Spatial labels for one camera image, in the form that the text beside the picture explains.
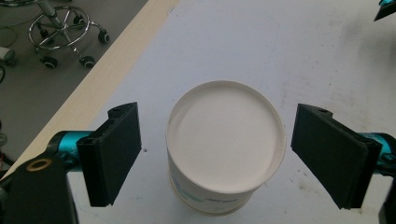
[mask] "cable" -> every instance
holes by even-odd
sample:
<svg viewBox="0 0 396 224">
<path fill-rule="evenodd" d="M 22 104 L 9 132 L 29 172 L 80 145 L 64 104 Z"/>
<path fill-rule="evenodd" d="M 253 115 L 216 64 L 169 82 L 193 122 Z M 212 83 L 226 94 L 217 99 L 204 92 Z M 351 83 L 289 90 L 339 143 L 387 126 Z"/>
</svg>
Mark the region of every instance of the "cable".
<svg viewBox="0 0 396 224">
<path fill-rule="evenodd" d="M 8 165 L 13 165 L 15 161 L 12 161 L 6 154 L 4 155 L 4 162 Z"/>
<path fill-rule="evenodd" d="M 4 164 L 4 153 L 1 154 L 0 172 L 3 171 L 3 164 Z"/>
<path fill-rule="evenodd" d="M 28 21 L 33 20 L 35 17 L 37 17 L 37 16 L 40 15 L 40 14 L 41 14 L 41 11 L 38 10 L 37 13 L 36 13 L 33 17 L 27 19 L 26 21 L 21 21 L 21 22 L 18 22 L 18 23 L 15 23 L 15 24 L 11 24 L 11 25 L 0 25 L 0 29 L 8 28 L 8 27 L 11 28 L 11 27 L 14 27 L 14 26 L 22 25 L 22 24 L 24 24 L 24 23 L 26 23 L 26 22 L 28 22 Z"/>
<path fill-rule="evenodd" d="M 7 135 L 5 133 L 0 133 L 0 147 L 5 145 L 7 142 Z"/>
<path fill-rule="evenodd" d="M 10 41 L 10 43 L 6 44 L 3 47 L 7 48 L 7 47 L 11 46 L 18 39 L 18 33 L 14 29 L 12 29 L 12 27 L 19 26 L 19 25 L 22 25 L 22 24 L 24 24 L 24 23 L 26 23 L 28 21 L 31 21 L 31 20 L 33 20 L 34 18 L 36 18 L 40 14 L 41 14 L 41 11 L 38 10 L 37 13 L 33 17 L 27 19 L 26 21 L 21 21 L 21 22 L 18 22 L 18 23 L 15 23 L 15 24 L 11 24 L 11 25 L 0 25 L 0 30 L 8 29 L 8 30 L 12 31 L 12 33 L 14 34 L 14 38 Z"/>
<path fill-rule="evenodd" d="M 0 65 L 0 83 L 3 82 L 4 77 L 6 76 L 6 69 Z"/>
<path fill-rule="evenodd" d="M 18 39 L 18 33 L 17 33 L 13 28 L 11 28 L 11 27 L 0 27 L 0 30 L 3 30 L 3 29 L 10 30 L 10 31 L 14 34 L 13 39 L 12 39 L 8 44 L 5 44 L 5 45 L 2 44 L 2 47 L 8 48 L 8 47 L 11 46 L 13 43 L 15 43 L 15 41 L 17 41 L 17 39 Z"/>
</svg>

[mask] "black cable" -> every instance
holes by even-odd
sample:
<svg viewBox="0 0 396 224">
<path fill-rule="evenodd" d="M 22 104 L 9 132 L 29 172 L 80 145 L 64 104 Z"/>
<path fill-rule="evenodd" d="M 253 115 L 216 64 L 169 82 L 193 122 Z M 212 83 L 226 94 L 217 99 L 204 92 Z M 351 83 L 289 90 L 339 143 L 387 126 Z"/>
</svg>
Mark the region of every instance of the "black cable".
<svg viewBox="0 0 396 224">
<path fill-rule="evenodd" d="M 7 172 L 8 172 L 8 170 L 0 171 L 0 179 L 3 178 Z"/>
<path fill-rule="evenodd" d="M 4 163 L 8 164 L 8 165 L 13 165 L 13 164 L 14 164 L 14 161 L 13 161 L 12 159 L 10 159 L 10 158 L 6 155 L 6 153 L 3 153 L 3 151 L 1 150 L 1 147 L 2 147 L 3 145 L 5 145 L 6 142 L 7 142 L 7 136 L 6 136 L 6 134 L 5 134 L 5 133 L 0 133 L 0 155 L 3 154 L 3 155 L 1 155 L 2 161 L 3 161 Z"/>
<path fill-rule="evenodd" d="M 6 76 L 6 69 L 0 65 L 0 83 L 3 82 L 4 77 Z"/>
</svg>

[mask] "floor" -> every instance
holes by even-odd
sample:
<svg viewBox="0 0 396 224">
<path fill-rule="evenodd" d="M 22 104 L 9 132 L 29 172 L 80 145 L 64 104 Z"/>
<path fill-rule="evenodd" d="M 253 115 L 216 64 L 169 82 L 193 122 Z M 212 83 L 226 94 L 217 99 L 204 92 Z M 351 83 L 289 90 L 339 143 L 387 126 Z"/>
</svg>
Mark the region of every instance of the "floor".
<svg viewBox="0 0 396 224">
<path fill-rule="evenodd" d="M 123 29 L 134 18 L 147 0 L 52 0 L 52 6 L 71 5 L 85 9 L 92 21 L 100 23 L 110 35 L 110 42 L 98 41 L 98 30 L 90 32 L 78 43 L 83 56 L 98 61 Z M 6 76 L 0 83 L 1 133 L 7 142 L 1 150 L 16 160 L 34 140 L 36 135 L 55 114 L 82 79 L 90 72 L 78 62 L 70 49 L 60 49 L 49 54 L 56 57 L 58 66 L 49 69 L 38 60 L 34 47 L 28 41 L 28 28 L 38 15 L 39 7 L 0 7 L 0 46 L 16 51 L 16 64 L 0 66 Z"/>
</svg>

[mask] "screw hole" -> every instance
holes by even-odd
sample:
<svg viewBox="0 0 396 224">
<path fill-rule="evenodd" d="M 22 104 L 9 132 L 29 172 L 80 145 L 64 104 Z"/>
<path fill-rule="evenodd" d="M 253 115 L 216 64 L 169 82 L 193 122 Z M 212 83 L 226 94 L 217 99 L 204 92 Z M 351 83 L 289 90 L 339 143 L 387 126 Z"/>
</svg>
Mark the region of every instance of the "screw hole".
<svg viewBox="0 0 396 224">
<path fill-rule="evenodd" d="M 29 172 L 40 171 L 40 170 L 43 170 L 43 169 L 49 167 L 51 163 L 52 163 L 52 160 L 50 160 L 50 159 L 40 159 L 37 161 L 32 161 L 26 167 L 26 170 Z"/>
</svg>

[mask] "table surface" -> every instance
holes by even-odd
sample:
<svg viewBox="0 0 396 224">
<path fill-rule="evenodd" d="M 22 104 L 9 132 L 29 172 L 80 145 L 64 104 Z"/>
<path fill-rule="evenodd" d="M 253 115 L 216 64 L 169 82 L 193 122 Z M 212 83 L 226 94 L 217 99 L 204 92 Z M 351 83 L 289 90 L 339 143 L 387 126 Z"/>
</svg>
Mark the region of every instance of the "table surface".
<svg viewBox="0 0 396 224">
<path fill-rule="evenodd" d="M 339 210 L 289 147 L 299 103 L 332 111 L 355 132 L 396 135 L 395 22 L 374 22 L 378 10 L 369 0 L 149 0 L 17 165 L 58 131 L 94 130 L 108 109 L 138 102 L 145 150 L 114 205 L 90 207 L 82 173 L 68 174 L 81 223 L 378 223 L 390 178 L 373 176 L 362 209 Z M 186 91 L 213 80 L 265 95 L 288 141 L 276 174 L 225 217 L 191 211 L 167 179 L 169 114 Z"/>
</svg>

